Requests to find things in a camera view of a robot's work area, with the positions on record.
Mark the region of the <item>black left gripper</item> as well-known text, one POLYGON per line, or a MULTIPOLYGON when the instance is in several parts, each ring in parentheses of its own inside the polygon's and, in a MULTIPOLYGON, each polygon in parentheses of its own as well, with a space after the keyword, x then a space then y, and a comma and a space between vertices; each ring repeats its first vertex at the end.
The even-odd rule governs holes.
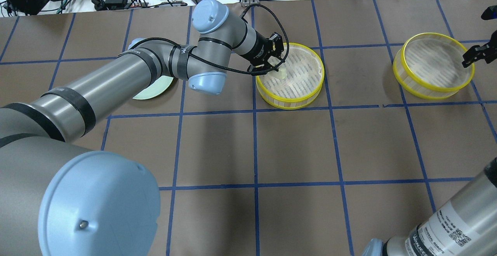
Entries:
POLYGON ((251 63, 247 68, 247 74, 266 75, 271 71, 278 72, 280 66, 268 64, 269 58, 274 57, 279 64, 284 64, 287 54, 283 38, 277 32, 273 32, 270 38, 265 38, 256 32, 254 45, 247 53, 247 61, 251 63))

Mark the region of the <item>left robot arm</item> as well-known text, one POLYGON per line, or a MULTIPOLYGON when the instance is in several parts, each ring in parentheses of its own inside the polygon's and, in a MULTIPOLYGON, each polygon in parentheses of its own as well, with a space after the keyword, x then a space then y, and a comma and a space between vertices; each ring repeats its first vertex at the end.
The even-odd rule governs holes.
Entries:
POLYGON ((73 142, 160 77, 218 95, 227 72, 278 70, 289 42, 268 38, 217 0, 201 0, 197 45, 134 40, 110 63, 30 103, 1 107, 1 255, 146 256, 160 216, 160 189, 142 164, 73 142))

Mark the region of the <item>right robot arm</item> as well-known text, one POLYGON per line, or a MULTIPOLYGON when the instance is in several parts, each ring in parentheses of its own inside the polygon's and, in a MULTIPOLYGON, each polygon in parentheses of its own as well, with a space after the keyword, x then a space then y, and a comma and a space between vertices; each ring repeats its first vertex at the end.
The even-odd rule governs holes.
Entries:
MULTIPOLYGON (((438 33, 421 33, 397 52, 393 72, 409 93, 445 99, 471 81, 474 63, 496 59, 496 44, 466 49, 438 33)), ((495 256, 496 159, 407 237, 371 239, 364 256, 495 256)))

